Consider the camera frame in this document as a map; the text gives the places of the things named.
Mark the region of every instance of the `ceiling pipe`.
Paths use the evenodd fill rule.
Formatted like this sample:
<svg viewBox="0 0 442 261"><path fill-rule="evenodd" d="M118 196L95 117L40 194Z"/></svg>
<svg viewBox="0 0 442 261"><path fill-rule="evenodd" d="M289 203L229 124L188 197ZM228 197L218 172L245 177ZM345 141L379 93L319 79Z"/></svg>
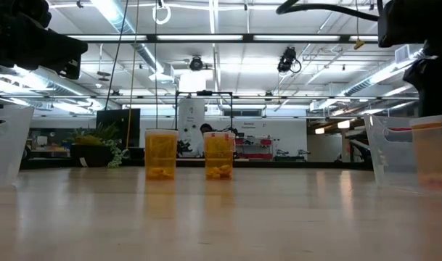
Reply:
<svg viewBox="0 0 442 261"><path fill-rule="evenodd" d="M91 2L118 33L121 33L121 28L123 29L122 34L136 33L135 26L129 20L129 18L126 17L124 19L124 10L119 0L91 0ZM164 72L164 66L162 66L162 64L156 60L155 56L143 43L131 43L131 45L134 49L136 49L136 52L145 61L153 73Z"/></svg>

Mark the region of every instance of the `clear plastic container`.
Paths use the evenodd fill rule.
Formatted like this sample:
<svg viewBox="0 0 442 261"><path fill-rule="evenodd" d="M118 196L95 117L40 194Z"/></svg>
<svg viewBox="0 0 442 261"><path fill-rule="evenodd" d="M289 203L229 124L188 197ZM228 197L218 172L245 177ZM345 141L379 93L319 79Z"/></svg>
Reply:
<svg viewBox="0 0 442 261"><path fill-rule="evenodd" d="M145 131L145 174L147 180L173 180L176 174L176 130Z"/></svg>
<svg viewBox="0 0 442 261"><path fill-rule="evenodd" d="M442 191L442 127L426 127L433 125L435 122L413 125L418 179L422 188Z"/></svg>
<svg viewBox="0 0 442 261"><path fill-rule="evenodd" d="M208 180L231 180L233 177L235 134L205 133L205 169Z"/></svg>
<svg viewBox="0 0 442 261"><path fill-rule="evenodd" d="M364 116L375 180L379 186L419 187L410 120Z"/></svg>
<svg viewBox="0 0 442 261"><path fill-rule="evenodd" d="M0 109L0 187L16 181L33 111L21 106Z"/></svg>

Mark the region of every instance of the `potted plant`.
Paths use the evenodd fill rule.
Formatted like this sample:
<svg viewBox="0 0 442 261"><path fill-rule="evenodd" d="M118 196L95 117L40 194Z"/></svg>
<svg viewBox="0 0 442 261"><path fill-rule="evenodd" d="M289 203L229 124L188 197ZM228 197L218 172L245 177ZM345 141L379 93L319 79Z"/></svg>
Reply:
<svg viewBox="0 0 442 261"><path fill-rule="evenodd" d="M70 156L84 167L119 167L121 150L117 147L118 129L115 124L98 124L94 130L79 128L71 135Z"/></svg>

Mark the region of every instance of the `table surface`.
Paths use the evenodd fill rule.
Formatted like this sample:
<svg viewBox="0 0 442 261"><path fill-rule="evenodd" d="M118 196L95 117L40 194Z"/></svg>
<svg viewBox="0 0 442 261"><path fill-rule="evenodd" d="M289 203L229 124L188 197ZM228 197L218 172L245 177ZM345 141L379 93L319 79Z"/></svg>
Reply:
<svg viewBox="0 0 442 261"><path fill-rule="evenodd" d="M0 189L0 260L442 260L442 196L371 172L143 167L21 172Z"/></svg>

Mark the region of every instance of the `ceiling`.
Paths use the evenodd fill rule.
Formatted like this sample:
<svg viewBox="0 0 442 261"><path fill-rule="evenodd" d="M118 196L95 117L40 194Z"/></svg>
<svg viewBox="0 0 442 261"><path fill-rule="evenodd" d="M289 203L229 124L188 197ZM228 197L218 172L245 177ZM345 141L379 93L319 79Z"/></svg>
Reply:
<svg viewBox="0 0 442 261"><path fill-rule="evenodd" d="M140 1L138 24L137 0L129 0L128 18L141 34L209 34L213 33L210 26L210 3L208 0L166 0L171 4L171 18L163 25L157 25L152 17L154 1ZM283 0L219 0L216 12L214 33L310 33L310 34L377 34L377 23L345 14L314 10L277 15L275 8ZM356 7L354 0L308 0L306 3L339 4ZM83 8L78 8L75 1L50 0L52 21L49 28L62 34L116 34L103 14L90 1L81 1ZM358 0L363 12L377 15L377 10L368 10L370 0ZM157 11L159 19L165 16L165 10ZM187 60L193 56L201 56L204 63L214 65L214 50L211 43L146 43L156 60L173 66L175 76L187 73ZM289 74L285 78L279 76L277 63L279 57L288 46L293 46L301 56L298 58L303 69L298 74ZM375 44L366 44L358 50L353 44L311 44L306 43L217 43L219 91L232 91L239 95L264 95L273 91L275 95L337 95L342 88L358 79L362 79L383 65L390 64L394 59L394 51L398 47L380 49ZM102 45L100 61L100 44L90 43L89 50L82 56L81 76L77 83L97 94L107 94L109 82L102 82L97 75L99 70L112 72L112 62L118 45L105 43ZM172 83L156 83L149 79L152 72L142 58L136 56L136 67L133 70L134 49L128 43L120 45L117 66L112 82L112 90L120 90L129 94L134 85L135 94L158 95L175 93ZM207 76L207 89L215 90L212 70L204 72ZM384 91L402 86L398 77L379 83L385 86ZM377 87L371 87L366 95L382 95ZM155 103L155 100L134 100L138 103ZM117 100L119 104L127 100ZM291 100L288 104L309 104L310 100Z"/></svg>

